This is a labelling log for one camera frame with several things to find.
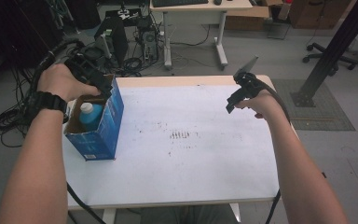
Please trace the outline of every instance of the white desk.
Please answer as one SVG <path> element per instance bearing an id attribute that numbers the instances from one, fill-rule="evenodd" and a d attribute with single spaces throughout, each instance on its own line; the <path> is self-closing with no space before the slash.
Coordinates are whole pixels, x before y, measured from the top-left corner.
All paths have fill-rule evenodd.
<path id="1" fill-rule="evenodd" d="M 272 85 L 266 76 L 258 76 Z M 117 79 L 124 115 L 114 161 L 84 161 L 63 138 L 68 183 L 94 208 L 271 201 L 267 123 L 226 111 L 231 76 Z M 79 206 L 68 195 L 70 209 Z"/>
<path id="2" fill-rule="evenodd" d="M 214 38 L 217 53 L 219 55 L 220 64 L 222 69 L 228 65 L 227 57 L 222 45 L 223 33 L 225 30 L 226 15 L 228 10 L 244 10 L 250 8 L 252 5 L 248 0 L 222 0 L 222 4 L 217 6 L 213 3 L 213 0 L 209 0 L 208 4 L 178 6 L 178 7 L 153 7 L 152 1 L 150 1 L 150 9 L 152 11 L 163 12 L 164 32 L 165 32 L 165 45 L 164 45 L 164 64 L 169 70 L 172 69 L 171 60 L 171 45 L 168 31 L 168 23 L 170 19 L 175 22 L 191 23 L 191 24 L 219 24 L 219 36 Z"/>

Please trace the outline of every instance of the forearm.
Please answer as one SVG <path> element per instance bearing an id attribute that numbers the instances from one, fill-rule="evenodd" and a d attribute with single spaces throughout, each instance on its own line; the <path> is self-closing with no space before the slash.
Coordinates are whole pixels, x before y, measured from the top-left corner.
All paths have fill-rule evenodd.
<path id="1" fill-rule="evenodd" d="M 346 223 L 337 197 L 283 113 L 268 120 L 283 203 L 291 223 Z"/>
<path id="2" fill-rule="evenodd" d="M 0 223 L 66 222 L 62 118 L 61 111 L 43 109 L 34 119 L 7 183 Z"/>

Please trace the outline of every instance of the table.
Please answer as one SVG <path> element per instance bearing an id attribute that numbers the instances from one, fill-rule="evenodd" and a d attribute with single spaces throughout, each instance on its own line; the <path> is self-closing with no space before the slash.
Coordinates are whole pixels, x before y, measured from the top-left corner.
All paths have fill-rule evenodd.
<path id="1" fill-rule="evenodd" d="M 176 22 L 187 24 L 219 24 L 219 36 L 214 38 L 217 53 L 219 55 L 220 64 L 222 70 L 228 65 L 227 57 L 222 45 L 223 33 L 225 30 L 226 15 L 228 10 L 243 10 L 250 8 L 252 5 L 248 0 L 235 0 L 227 1 L 223 0 L 220 6 L 213 3 L 210 0 L 208 4 L 189 5 L 189 6 L 177 6 L 177 7 L 153 7 L 152 1 L 150 1 L 150 10 L 163 13 L 164 22 L 164 64 L 169 70 L 172 69 L 171 60 L 171 45 L 170 39 L 167 34 L 168 23 L 170 19 Z"/>
<path id="2" fill-rule="evenodd" d="M 257 76 L 272 86 L 267 76 Z M 119 77 L 114 161 L 84 161 L 63 138 L 68 183 L 93 208 L 271 201 L 278 191 L 267 123 L 226 111 L 231 76 Z M 70 209 L 79 206 L 68 195 Z"/>

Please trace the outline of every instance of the black watch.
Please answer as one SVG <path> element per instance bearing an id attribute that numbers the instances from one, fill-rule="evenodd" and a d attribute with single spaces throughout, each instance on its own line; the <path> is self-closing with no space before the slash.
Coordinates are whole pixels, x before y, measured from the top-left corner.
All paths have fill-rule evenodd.
<path id="1" fill-rule="evenodd" d="M 47 91 L 34 92 L 26 106 L 24 117 L 32 121 L 41 109 L 60 110 L 66 117 L 67 103 L 58 95 Z"/>

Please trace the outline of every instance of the desk leg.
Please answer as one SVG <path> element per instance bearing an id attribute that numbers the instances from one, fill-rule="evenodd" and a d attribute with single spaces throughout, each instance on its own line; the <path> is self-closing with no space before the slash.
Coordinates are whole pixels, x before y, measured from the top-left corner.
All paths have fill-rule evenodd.
<path id="1" fill-rule="evenodd" d="M 116 217 L 116 208 L 106 208 L 103 210 L 103 221 L 106 224 L 114 224 Z"/>
<path id="2" fill-rule="evenodd" d="M 230 206 L 238 223 L 241 223 L 240 205 L 238 203 L 231 203 Z"/>
<path id="3" fill-rule="evenodd" d="M 172 69 L 172 61 L 171 61 L 171 45 L 170 39 L 168 38 L 168 12 L 162 13 L 162 20 L 164 22 L 164 65 L 168 70 Z"/>
<path id="4" fill-rule="evenodd" d="M 222 65 L 222 70 L 225 69 L 225 67 L 228 65 L 226 54 L 222 45 L 223 33 L 225 31 L 226 15 L 227 12 L 223 11 L 220 17 L 219 36 L 214 38 L 217 53 L 219 54 L 220 63 Z"/>

